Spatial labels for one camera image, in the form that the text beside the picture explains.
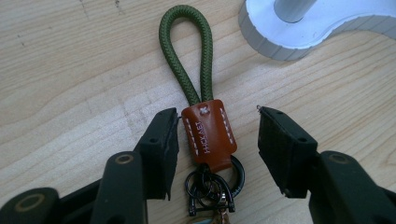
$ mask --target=white stand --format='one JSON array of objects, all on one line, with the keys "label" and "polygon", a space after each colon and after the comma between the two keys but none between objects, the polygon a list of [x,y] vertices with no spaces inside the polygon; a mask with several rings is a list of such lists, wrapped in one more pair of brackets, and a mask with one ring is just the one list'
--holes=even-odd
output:
[{"label": "white stand", "polygon": [[246,0],[239,25],[260,54],[296,60],[343,31],[369,30],[396,39],[396,0]]}]

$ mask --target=olive green paracord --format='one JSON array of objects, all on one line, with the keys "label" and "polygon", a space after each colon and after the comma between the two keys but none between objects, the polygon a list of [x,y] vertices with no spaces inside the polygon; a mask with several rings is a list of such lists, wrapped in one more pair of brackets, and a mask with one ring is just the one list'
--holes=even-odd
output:
[{"label": "olive green paracord", "polygon": [[168,61],[178,83],[186,95],[189,105],[201,103],[199,96],[193,87],[186,70],[178,59],[171,41],[171,28],[173,22],[178,18],[190,19],[199,29],[202,39],[201,55],[201,98],[202,102],[213,100],[212,91],[212,60],[213,60],[213,42],[212,32],[204,15],[194,7],[176,6],[170,8],[164,15],[160,24],[160,44],[163,55]]}]

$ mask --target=white stitching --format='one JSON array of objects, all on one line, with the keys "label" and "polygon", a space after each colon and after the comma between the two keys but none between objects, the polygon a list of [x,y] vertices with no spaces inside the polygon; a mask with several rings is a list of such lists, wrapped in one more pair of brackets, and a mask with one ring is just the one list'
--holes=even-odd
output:
[{"label": "white stitching", "polygon": [[187,122],[187,125],[189,126],[189,133],[191,135],[192,142],[194,143],[195,154],[198,156],[198,147],[197,147],[197,144],[195,143],[194,135],[192,134],[192,129],[191,129],[191,125],[190,125],[189,119],[186,119],[186,122]]},{"label": "white stitching", "polygon": [[225,114],[222,108],[220,109],[220,113],[221,116],[223,117],[223,123],[224,123],[225,131],[227,132],[228,135],[228,139],[230,139],[230,143],[231,145],[233,145],[233,139],[231,138],[231,132],[229,128],[230,124],[227,122],[227,119],[225,118]]}]

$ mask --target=wood grain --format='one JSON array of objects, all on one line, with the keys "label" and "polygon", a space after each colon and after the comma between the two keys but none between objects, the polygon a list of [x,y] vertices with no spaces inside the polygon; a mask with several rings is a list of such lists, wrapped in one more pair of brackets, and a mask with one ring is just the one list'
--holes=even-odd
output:
[{"label": "wood grain", "polygon": [[[396,41],[369,32],[326,40],[305,58],[278,62],[242,37],[242,1],[3,0],[0,2],[0,205],[32,188],[61,196],[101,177],[106,160],[132,150],[153,116],[187,106],[158,42],[164,12],[197,7],[214,37],[214,94],[226,106],[246,185],[232,223],[312,223],[307,200],[284,198],[258,156],[256,105],[288,113],[319,151],[355,157],[396,190]],[[172,31],[198,88],[200,39]],[[150,223],[187,223],[183,182],[194,169],[179,125],[172,201],[149,201]]]}]

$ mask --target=clamp jaw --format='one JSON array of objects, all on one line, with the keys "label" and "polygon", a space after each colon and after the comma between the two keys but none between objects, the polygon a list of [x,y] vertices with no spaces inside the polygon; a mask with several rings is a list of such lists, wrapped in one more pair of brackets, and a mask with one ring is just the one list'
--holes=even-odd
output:
[{"label": "clamp jaw", "polygon": [[260,155],[282,193],[305,198],[314,223],[396,223],[396,193],[352,157],[317,153],[317,141],[281,111],[260,107]]},{"label": "clamp jaw", "polygon": [[31,189],[8,201],[0,223],[148,223],[147,199],[170,199],[177,165],[177,111],[159,112],[134,151],[108,159],[103,178],[62,199],[51,188]]}]

